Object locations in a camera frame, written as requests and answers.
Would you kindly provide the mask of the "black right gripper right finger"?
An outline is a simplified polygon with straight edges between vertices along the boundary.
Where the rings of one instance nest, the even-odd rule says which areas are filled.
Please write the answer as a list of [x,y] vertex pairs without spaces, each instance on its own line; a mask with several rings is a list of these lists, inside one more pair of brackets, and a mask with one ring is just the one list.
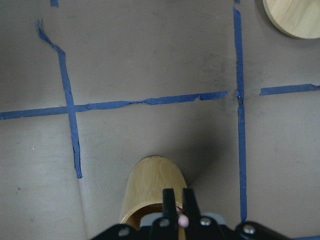
[[182,191],[183,214],[189,224],[184,230],[186,240],[222,240],[223,233],[218,222],[209,215],[200,212],[195,193],[190,188]]

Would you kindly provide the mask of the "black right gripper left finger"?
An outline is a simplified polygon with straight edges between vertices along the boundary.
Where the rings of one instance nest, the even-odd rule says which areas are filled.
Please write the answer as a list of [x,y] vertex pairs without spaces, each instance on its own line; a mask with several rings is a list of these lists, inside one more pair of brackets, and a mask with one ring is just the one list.
[[178,240],[178,213],[173,188],[162,191],[162,216],[152,222],[150,240]]

